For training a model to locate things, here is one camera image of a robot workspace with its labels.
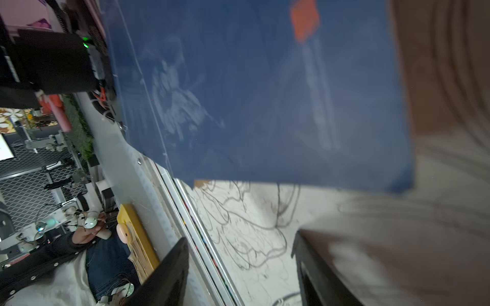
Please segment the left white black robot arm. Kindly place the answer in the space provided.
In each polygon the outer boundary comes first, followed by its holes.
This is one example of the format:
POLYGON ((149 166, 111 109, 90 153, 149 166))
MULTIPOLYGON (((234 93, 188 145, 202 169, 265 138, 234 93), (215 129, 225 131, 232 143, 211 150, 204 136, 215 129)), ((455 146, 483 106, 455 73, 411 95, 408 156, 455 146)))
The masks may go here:
POLYGON ((102 55, 79 35, 34 29, 11 35, 1 24, 1 107, 38 108, 38 92, 92 92, 108 84, 102 55))

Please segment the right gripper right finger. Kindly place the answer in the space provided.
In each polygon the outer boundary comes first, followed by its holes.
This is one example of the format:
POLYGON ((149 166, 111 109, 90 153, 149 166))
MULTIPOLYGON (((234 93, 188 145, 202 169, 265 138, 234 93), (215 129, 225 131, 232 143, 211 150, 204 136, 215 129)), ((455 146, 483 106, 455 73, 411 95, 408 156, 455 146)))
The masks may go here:
POLYGON ((302 230, 292 247, 296 259, 302 305, 361 305, 334 270, 324 261, 302 230))

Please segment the navy book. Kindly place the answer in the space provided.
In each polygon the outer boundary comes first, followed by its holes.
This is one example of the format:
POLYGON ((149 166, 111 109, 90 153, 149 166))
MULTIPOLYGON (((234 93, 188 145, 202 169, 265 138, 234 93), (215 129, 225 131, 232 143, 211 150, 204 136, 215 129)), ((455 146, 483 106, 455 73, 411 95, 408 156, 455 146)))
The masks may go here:
POLYGON ((125 139, 173 177, 413 186, 390 1, 102 1, 100 11, 125 139))

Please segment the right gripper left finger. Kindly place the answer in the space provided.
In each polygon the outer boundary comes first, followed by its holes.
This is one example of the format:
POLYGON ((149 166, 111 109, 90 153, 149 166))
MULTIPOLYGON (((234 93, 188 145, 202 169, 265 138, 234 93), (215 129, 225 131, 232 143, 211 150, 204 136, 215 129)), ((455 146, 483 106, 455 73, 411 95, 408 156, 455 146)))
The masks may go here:
POLYGON ((189 266, 189 243, 187 238, 183 237, 124 304, 182 306, 189 266))

